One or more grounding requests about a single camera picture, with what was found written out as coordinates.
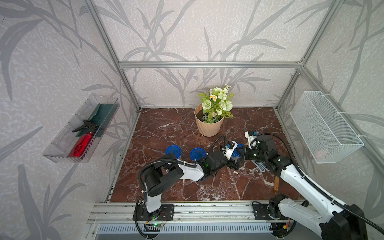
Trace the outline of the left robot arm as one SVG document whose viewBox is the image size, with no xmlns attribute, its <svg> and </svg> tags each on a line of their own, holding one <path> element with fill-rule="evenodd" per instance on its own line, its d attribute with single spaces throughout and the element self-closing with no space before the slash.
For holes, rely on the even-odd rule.
<svg viewBox="0 0 384 240">
<path fill-rule="evenodd" d="M 181 161 L 170 153 L 144 166 L 139 171 L 138 179 L 145 194 L 144 205 L 147 212 L 152 214 L 159 211 L 162 193 L 179 180 L 201 182 L 213 177 L 223 167 L 233 169 L 236 162 L 232 155 L 236 147 L 227 144 L 221 150 L 207 153 L 194 163 Z"/>
</svg>

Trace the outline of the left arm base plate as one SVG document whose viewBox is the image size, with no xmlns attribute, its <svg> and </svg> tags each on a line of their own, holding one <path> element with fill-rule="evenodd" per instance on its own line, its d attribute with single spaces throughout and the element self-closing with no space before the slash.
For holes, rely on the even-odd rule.
<svg viewBox="0 0 384 240">
<path fill-rule="evenodd" d="M 133 220 L 134 221 L 150 221 L 150 220 L 171 221 L 173 220 L 174 213 L 175 213 L 175 205 L 161 205 L 159 210 L 149 213 L 144 204 L 139 204 L 138 206 L 135 207 Z"/>
</svg>

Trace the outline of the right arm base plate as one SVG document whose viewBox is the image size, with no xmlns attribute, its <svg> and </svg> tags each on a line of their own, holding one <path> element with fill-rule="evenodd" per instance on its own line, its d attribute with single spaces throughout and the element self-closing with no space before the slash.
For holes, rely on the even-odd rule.
<svg viewBox="0 0 384 240">
<path fill-rule="evenodd" d="M 253 213 L 255 220 L 269 220 L 269 221 L 287 221 L 288 218 L 284 217 L 279 208 L 272 204 L 262 204 L 257 201 L 252 202 Z"/>
</svg>

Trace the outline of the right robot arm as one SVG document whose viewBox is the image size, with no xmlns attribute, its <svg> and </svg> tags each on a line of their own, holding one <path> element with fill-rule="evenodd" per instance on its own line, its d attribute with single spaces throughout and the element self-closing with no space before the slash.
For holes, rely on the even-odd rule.
<svg viewBox="0 0 384 240">
<path fill-rule="evenodd" d="M 357 205 L 347 205 L 337 199 L 306 175 L 291 158 L 279 155 L 275 134 L 259 135 L 258 132 L 248 131 L 245 137 L 248 145 L 244 147 L 244 159 L 264 165 L 315 208 L 312 211 L 280 194 L 270 199 L 270 206 L 282 216 L 300 223 L 323 240 L 366 240 L 366 226 L 373 227 L 381 234 L 384 232 L 379 225 L 365 218 Z"/>
</svg>

